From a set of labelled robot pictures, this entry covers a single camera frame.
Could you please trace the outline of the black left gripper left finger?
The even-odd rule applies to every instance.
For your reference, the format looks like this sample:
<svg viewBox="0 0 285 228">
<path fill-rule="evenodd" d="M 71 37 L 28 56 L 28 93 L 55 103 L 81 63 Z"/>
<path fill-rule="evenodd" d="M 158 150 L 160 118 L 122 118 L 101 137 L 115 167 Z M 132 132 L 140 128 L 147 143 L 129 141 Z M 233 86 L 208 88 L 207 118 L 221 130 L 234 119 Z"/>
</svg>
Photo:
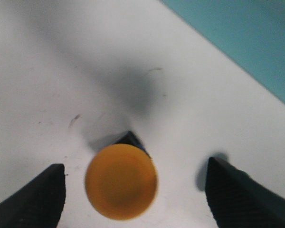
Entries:
<svg viewBox="0 0 285 228">
<path fill-rule="evenodd" d="M 51 164 L 0 203 L 0 228 L 56 228 L 66 200 L 63 164 Z"/>
</svg>

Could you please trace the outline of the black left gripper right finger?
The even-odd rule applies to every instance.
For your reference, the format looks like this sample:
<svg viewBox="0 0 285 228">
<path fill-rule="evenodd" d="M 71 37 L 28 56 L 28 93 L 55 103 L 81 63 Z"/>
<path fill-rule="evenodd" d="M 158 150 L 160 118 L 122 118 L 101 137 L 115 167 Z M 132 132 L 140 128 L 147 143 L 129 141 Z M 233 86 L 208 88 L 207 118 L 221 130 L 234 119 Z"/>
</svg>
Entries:
<svg viewBox="0 0 285 228">
<path fill-rule="evenodd" d="M 285 199 L 221 158 L 208 160 L 205 193 L 220 228 L 285 228 Z"/>
</svg>

